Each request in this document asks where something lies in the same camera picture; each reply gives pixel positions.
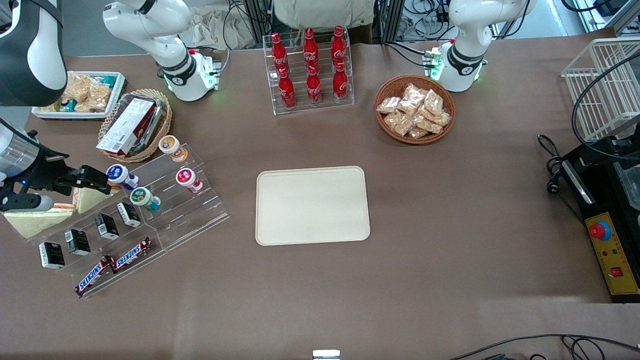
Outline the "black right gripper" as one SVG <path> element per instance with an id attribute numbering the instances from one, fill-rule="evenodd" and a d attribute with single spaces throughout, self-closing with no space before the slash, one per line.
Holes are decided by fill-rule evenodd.
<path id="1" fill-rule="evenodd" d="M 111 193 L 112 187 L 108 184 L 108 176 L 105 173 L 91 166 L 81 166 L 78 170 L 67 166 L 66 159 L 70 155 L 40 144 L 37 135 L 37 131 L 26 133 L 38 154 L 34 162 L 21 173 L 23 185 L 34 191 L 57 192 L 64 196 L 70 196 L 73 188 L 91 189 L 105 195 Z"/>

